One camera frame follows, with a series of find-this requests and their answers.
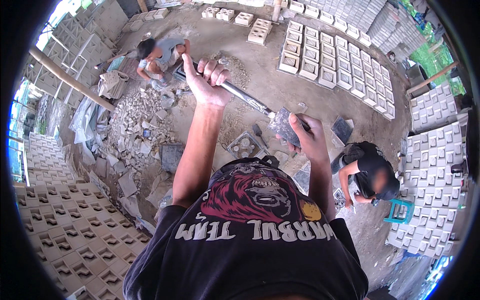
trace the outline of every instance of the black shirt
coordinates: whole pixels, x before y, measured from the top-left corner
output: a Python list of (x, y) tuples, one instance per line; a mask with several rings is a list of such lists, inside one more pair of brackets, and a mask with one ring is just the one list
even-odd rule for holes
[(382, 193), (377, 193), (375, 198), (387, 201), (395, 198), (398, 194), (400, 183), (395, 178), (392, 165), (386, 159), (383, 152), (375, 144), (369, 142), (362, 142), (356, 145), (365, 152), (365, 155), (357, 160), (357, 164), (360, 171), (368, 173), (367, 177), (370, 187), (373, 184), (373, 180), (375, 179), (378, 170), (384, 169), (387, 172), (387, 183), (384, 186)]
[(284, 172), (224, 166), (191, 207), (168, 206), (130, 267), (125, 299), (364, 299), (368, 279), (343, 219), (328, 223)]

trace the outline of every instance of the man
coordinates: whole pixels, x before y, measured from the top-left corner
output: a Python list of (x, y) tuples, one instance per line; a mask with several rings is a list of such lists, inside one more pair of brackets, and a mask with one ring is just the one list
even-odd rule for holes
[(149, 38), (138, 44), (137, 52), (141, 59), (137, 73), (159, 91), (168, 85), (164, 72), (173, 66), (183, 53), (190, 54), (190, 41), (183, 38)]
[(322, 123), (289, 121), (312, 164), (310, 196), (257, 158), (233, 161), (211, 178), (230, 78), (215, 60), (197, 75), (183, 55), (197, 105), (173, 181), (173, 203), (123, 282), (125, 299), (364, 299), (362, 271), (343, 219), (335, 218)]
[(332, 173), (338, 172), (338, 178), (345, 195), (345, 207), (353, 204), (349, 186), (349, 176), (353, 175), (360, 193), (355, 193), (359, 203), (372, 203), (376, 206), (380, 200), (390, 200), (397, 196), (400, 182), (395, 178), (392, 165), (383, 152), (369, 142), (352, 143), (345, 147), (331, 165)]

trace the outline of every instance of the stool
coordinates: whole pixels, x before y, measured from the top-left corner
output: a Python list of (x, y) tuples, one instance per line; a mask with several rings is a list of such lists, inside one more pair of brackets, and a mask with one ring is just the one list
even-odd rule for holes
[[(390, 222), (390, 223), (399, 223), (399, 224), (408, 224), (410, 223), (410, 220), (412, 219), (413, 216), (413, 209), (415, 204), (413, 202), (407, 201), (407, 200), (402, 200), (402, 199), (392, 199), (390, 200), (392, 203), (392, 208), (390, 209), (390, 215), (388, 218), (384, 218), (385, 222)], [(407, 210), (407, 213), (405, 215), (405, 218), (402, 218), (399, 216), (400, 208), (404, 206), (405, 209)]]

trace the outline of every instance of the hand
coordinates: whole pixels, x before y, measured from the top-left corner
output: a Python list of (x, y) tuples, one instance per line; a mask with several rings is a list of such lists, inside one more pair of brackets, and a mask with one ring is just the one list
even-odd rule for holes
[[(307, 123), (307, 125), (310, 127), (309, 131), (305, 131), (298, 118)], [(296, 151), (297, 153), (301, 153), (301, 151), (303, 151), (307, 158), (312, 162), (324, 163), (326, 161), (328, 164), (330, 164), (322, 121), (304, 114), (295, 115), (294, 113), (290, 113), (288, 121), (293, 131), (299, 137), (301, 146), (300, 149), (287, 142), (288, 149), (290, 151)]]
[(230, 71), (225, 70), (222, 64), (217, 64), (216, 60), (204, 58), (198, 63), (198, 72), (204, 74), (202, 77), (197, 75), (190, 55), (184, 53), (182, 58), (187, 83), (197, 99), (197, 104), (224, 109), (232, 95), (219, 85), (231, 79)]

